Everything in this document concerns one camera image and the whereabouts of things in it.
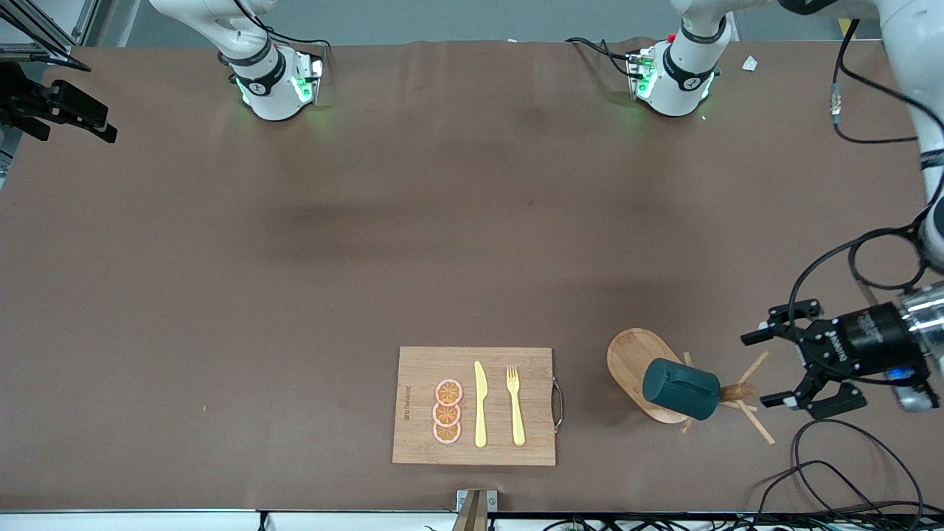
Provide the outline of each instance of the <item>plastic knife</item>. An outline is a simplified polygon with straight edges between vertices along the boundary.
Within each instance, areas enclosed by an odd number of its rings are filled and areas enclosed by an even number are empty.
[[[485,397],[488,396],[488,381],[481,363],[475,362],[475,445],[484,448],[488,442],[485,436]]]

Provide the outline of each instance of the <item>oval wooden board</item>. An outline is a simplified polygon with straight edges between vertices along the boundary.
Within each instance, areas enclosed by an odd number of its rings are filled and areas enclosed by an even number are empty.
[[[685,422],[688,420],[686,415],[643,398],[643,377],[646,376],[649,364],[656,358],[682,362],[658,335],[642,328],[630,328],[610,342],[610,348],[606,351],[606,366],[610,368],[613,379],[647,415],[665,424]]]

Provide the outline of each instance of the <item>wooden cutting board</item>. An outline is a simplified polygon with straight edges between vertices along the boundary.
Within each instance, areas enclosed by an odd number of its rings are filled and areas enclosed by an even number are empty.
[[[485,423],[488,444],[475,445],[476,361],[488,381]],[[521,388],[521,416],[525,444],[512,441],[512,399],[505,385],[505,371],[517,366]],[[535,465],[557,464],[554,419],[551,413],[553,383],[551,349],[402,347],[396,382],[394,462],[439,465]],[[433,392],[446,378],[463,387],[459,402],[462,434],[452,444],[432,435]]]
[[[606,366],[623,391],[630,395],[647,415],[666,424],[685,422],[688,420],[686,415],[665,409],[643,397],[643,378],[649,364],[656,358],[682,362],[662,337],[642,328],[630,328],[610,342],[610,348],[606,352]]]

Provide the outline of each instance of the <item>brown table surface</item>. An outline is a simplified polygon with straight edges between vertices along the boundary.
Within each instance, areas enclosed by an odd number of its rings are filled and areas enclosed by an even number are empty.
[[[109,105],[118,143],[27,139],[0,194],[0,505],[434,509],[497,488],[514,510],[756,508],[808,417],[762,410],[772,447],[727,409],[683,435],[623,394],[605,353],[642,327],[723,382],[764,349],[762,392],[799,382],[790,344],[738,336],[821,252],[923,199],[914,146],[831,132],[836,48],[734,44],[711,98],[674,120],[569,44],[338,48],[330,105],[283,123],[242,106],[215,50],[80,50],[92,73],[54,73]],[[850,61],[888,80],[879,44]],[[850,134],[909,133],[901,106],[845,86]],[[865,305],[842,258],[803,294],[831,315]],[[553,348],[558,465],[392,464],[402,345]],[[942,504],[940,411],[866,393],[843,419]],[[914,497],[834,427],[803,457],[873,499]],[[791,480],[768,508],[818,506]]]

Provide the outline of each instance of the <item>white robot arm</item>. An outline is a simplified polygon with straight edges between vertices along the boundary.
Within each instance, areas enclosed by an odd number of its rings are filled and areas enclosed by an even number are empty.
[[[715,65],[731,40],[726,13],[770,4],[773,0],[671,0],[682,15],[675,41],[641,50],[630,71],[634,97],[668,116],[692,112],[708,95]],[[944,118],[944,2],[941,0],[778,0],[800,14],[820,11],[849,18],[879,17],[892,72],[905,95]],[[935,206],[924,222],[922,240],[928,258],[944,270],[944,206],[940,186],[944,170],[944,134],[927,113],[909,108],[921,152],[928,202]]]
[[[243,102],[254,113],[264,120],[284,120],[315,102],[322,58],[273,43],[268,31],[244,14],[244,10],[254,17],[265,14],[276,2],[151,0],[151,5],[192,27],[219,48],[236,73]]]

